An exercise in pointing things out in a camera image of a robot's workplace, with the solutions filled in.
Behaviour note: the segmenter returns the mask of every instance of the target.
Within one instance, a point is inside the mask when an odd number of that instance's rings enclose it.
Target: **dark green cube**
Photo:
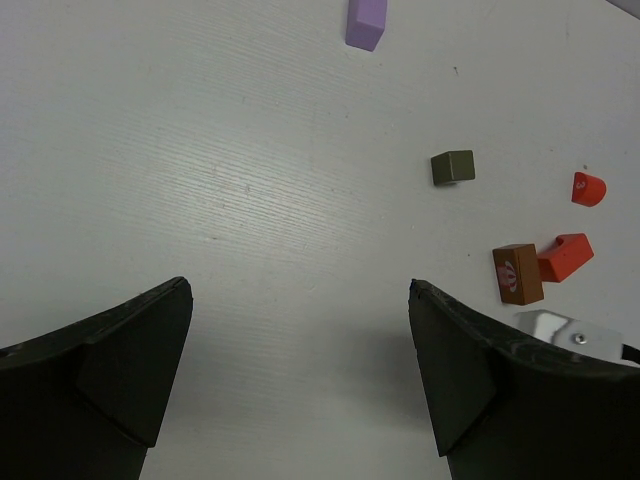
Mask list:
[[[431,169],[434,185],[448,185],[476,178],[471,150],[456,150],[433,157]]]

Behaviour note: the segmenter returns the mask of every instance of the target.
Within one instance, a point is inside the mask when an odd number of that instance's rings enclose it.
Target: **table surface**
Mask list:
[[[604,0],[5,0],[0,335],[175,275],[189,338],[142,479],[449,477],[407,318],[434,282],[505,322],[548,308],[640,345],[640,23]],[[472,149],[477,179],[431,184]],[[606,179],[572,204],[575,171]],[[491,250],[585,232],[531,307]]]

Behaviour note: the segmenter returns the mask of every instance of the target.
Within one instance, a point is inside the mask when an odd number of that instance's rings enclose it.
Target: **brown block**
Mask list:
[[[493,263],[503,303],[528,305],[544,298],[535,245],[496,248]]]

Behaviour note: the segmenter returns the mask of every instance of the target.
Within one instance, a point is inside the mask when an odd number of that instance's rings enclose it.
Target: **red bridge block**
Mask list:
[[[573,177],[571,201],[585,207],[599,204],[607,193],[607,184],[593,175],[576,172]]]
[[[538,254],[543,282],[562,282],[593,258],[593,250],[584,233],[559,235],[556,245]]]

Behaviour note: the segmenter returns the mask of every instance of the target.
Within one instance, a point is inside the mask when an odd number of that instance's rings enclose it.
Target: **purple rectangular block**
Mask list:
[[[347,45],[373,52],[384,33],[387,0],[349,0]]]

